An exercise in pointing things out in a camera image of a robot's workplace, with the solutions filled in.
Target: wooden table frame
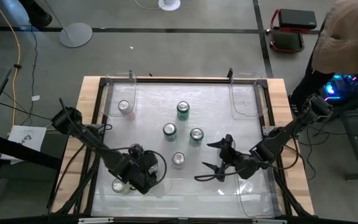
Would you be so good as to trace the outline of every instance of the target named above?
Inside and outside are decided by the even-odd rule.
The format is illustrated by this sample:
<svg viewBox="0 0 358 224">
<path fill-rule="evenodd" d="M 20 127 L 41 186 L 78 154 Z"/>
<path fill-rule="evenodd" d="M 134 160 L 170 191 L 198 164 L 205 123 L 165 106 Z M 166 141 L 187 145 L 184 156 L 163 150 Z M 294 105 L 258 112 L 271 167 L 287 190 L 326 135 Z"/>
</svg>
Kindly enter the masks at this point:
<svg viewBox="0 0 358 224">
<path fill-rule="evenodd" d="M 229 83 L 228 78 L 198 78 L 198 77 L 137 77 L 139 82 L 185 82 L 185 83 Z M 100 91 L 100 85 L 103 77 L 84 77 L 83 84 L 80 91 L 80 97 L 76 108 L 82 112 L 83 123 L 103 123 L 103 116 L 99 110 L 94 110 L 95 106 L 98 108 L 98 100 L 101 98 L 102 92 Z M 265 97 L 266 101 L 264 102 L 268 108 L 270 108 L 270 114 L 268 116 L 263 116 L 261 120 L 261 126 L 284 126 L 292 120 L 292 115 L 290 107 L 287 100 L 287 93 L 285 91 L 284 81 L 282 79 L 266 79 L 263 80 L 267 84 Z M 290 147 L 295 147 L 293 141 L 288 142 Z M 81 143 L 77 139 L 69 139 L 67 144 L 65 157 L 62 163 L 62 169 L 60 176 L 67 165 L 67 162 L 70 160 L 72 155 L 78 150 L 81 146 Z M 278 159 L 279 166 L 289 166 L 295 160 L 295 153 L 289 150 L 284 150 L 282 157 Z M 62 180 L 62 184 L 58 190 L 57 197 L 53 203 L 52 211 L 58 210 L 65 201 L 70 197 L 76 186 L 78 185 L 81 179 L 81 173 L 84 170 L 87 170 L 89 167 L 87 164 L 93 160 L 93 153 L 89 150 L 87 152 L 81 152 L 74 160 L 72 165 L 69 167 L 66 176 Z M 94 183 L 96 182 L 97 175 L 93 177 Z M 298 163 L 291 169 L 285 170 L 281 174 L 281 178 L 285 179 L 288 188 L 292 191 L 296 199 L 302 204 L 304 209 L 313 214 L 313 206 L 311 204 L 310 193 L 308 190 L 307 179 L 305 171 L 303 168 L 302 161 Z M 77 201 L 75 209 L 71 210 L 72 212 L 86 212 L 90 213 L 90 205 L 88 204 L 88 209 L 85 210 L 87 206 L 89 197 L 89 192 L 92 186 L 90 184 L 84 190 L 84 194 L 81 197 L 81 200 Z M 285 200 L 281 194 L 279 194 L 279 202 L 281 205 L 281 211 L 287 215 L 291 214 L 291 209 L 288 204 L 288 201 Z"/>
</svg>

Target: green soda can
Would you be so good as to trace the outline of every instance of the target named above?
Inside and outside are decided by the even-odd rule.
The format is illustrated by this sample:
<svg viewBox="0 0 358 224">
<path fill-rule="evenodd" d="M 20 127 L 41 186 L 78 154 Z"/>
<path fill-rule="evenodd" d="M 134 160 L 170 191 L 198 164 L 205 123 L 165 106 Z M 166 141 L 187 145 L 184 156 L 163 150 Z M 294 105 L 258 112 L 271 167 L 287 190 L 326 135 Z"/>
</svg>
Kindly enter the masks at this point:
<svg viewBox="0 0 358 224">
<path fill-rule="evenodd" d="M 182 121 L 186 121 L 189 118 L 190 105 L 187 102 L 182 101 L 178 103 L 177 111 L 178 111 L 178 119 Z"/>
<path fill-rule="evenodd" d="M 177 127 L 172 123 L 164 125 L 162 131 L 167 141 L 174 141 L 177 138 Z"/>
<path fill-rule="evenodd" d="M 190 131 L 190 144 L 192 146 L 199 146 L 203 138 L 204 138 L 204 132 L 200 128 L 193 128 Z"/>
</svg>

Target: white lamp base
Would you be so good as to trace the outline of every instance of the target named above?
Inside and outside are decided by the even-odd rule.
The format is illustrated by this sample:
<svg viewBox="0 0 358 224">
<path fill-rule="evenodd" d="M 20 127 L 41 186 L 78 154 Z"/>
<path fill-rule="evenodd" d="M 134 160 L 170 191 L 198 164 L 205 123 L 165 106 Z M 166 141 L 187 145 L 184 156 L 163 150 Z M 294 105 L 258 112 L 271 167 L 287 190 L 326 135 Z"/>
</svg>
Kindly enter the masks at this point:
<svg viewBox="0 0 358 224">
<path fill-rule="evenodd" d="M 60 43 L 66 47 L 80 47 L 92 38 L 92 28 L 83 22 L 70 24 L 59 35 Z"/>
<path fill-rule="evenodd" d="M 164 11 L 174 11 L 180 7 L 180 0 L 175 0 L 172 4 L 165 4 L 164 0 L 158 0 L 158 6 Z"/>
</svg>

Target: soda can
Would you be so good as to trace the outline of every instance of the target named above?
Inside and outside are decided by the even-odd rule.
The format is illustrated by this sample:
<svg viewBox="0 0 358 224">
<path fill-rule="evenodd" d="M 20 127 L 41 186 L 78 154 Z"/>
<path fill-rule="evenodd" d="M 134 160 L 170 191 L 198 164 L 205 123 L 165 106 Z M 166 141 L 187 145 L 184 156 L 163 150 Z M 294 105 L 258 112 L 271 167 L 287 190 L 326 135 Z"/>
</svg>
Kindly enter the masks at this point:
<svg viewBox="0 0 358 224">
<path fill-rule="evenodd" d="M 178 119 L 185 121 L 189 118 L 190 105 L 185 101 L 179 102 L 177 105 L 177 111 Z"/>
<path fill-rule="evenodd" d="M 190 144 L 192 146 L 199 146 L 203 138 L 204 138 L 204 132 L 200 128 L 193 128 L 190 131 Z"/>
<path fill-rule="evenodd" d="M 172 123 L 164 125 L 162 131 L 167 141 L 174 141 L 177 138 L 177 127 Z"/>
<path fill-rule="evenodd" d="M 134 119 L 135 113 L 133 111 L 133 107 L 127 100 L 121 100 L 118 103 L 118 110 L 124 115 L 126 118 Z"/>
<path fill-rule="evenodd" d="M 172 156 L 172 164 L 175 169 L 182 169 L 185 164 L 185 155 L 181 152 L 176 152 Z"/>
<path fill-rule="evenodd" d="M 117 194 L 128 194 L 131 190 L 129 184 L 124 184 L 121 180 L 115 179 L 111 184 L 112 191 Z"/>
</svg>

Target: beige jacket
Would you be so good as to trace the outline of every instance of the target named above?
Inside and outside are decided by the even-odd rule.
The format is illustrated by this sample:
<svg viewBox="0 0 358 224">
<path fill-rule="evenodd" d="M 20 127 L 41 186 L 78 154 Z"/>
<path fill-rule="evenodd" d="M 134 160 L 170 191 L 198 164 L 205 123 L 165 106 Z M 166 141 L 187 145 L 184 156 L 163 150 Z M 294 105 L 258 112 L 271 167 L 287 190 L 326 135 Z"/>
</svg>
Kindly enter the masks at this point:
<svg viewBox="0 0 358 224">
<path fill-rule="evenodd" d="M 313 53 L 312 68 L 319 72 L 358 73 L 358 0 L 334 4 Z"/>
</svg>

